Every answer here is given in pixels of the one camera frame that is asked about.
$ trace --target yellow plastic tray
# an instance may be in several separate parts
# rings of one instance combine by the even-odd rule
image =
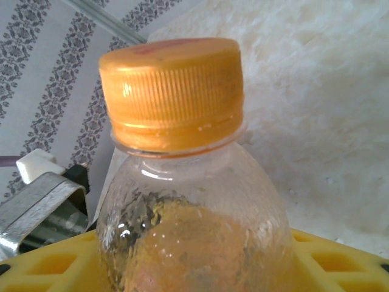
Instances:
[[[389,292],[389,260],[301,231],[293,235],[292,292]],[[6,260],[0,263],[0,292],[109,291],[96,247],[91,231]]]

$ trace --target white fluffy fabric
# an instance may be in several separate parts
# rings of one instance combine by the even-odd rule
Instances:
[[[238,40],[249,123],[241,143],[278,187],[291,225],[382,256],[388,9],[388,0],[206,0],[149,38]]]

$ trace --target clear plastic bottle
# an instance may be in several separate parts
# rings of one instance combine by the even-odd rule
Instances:
[[[235,142],[238,44],[143,44],[103,56],[100,74],[112,136],[129,153],[97,225],[112,291],[292,291],[285,209]]]

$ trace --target bottle cap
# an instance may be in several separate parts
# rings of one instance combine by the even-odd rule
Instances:
[[[243,122],[236,41],[141,44],[105,54],[99,67],[113,136],[126,148],[175,153],[206,147]]]

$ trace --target wall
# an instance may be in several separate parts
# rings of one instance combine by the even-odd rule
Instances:
[[[147,38],[191,5],[181,0],[94,0]],[[36,148],[60,165],[87,162],[88,209],[94,213],[113,144],[97,62],[126,46],[60,0],[0,2],[0,155]],[[23,183],[15,168],[0,168],[0,204]]]

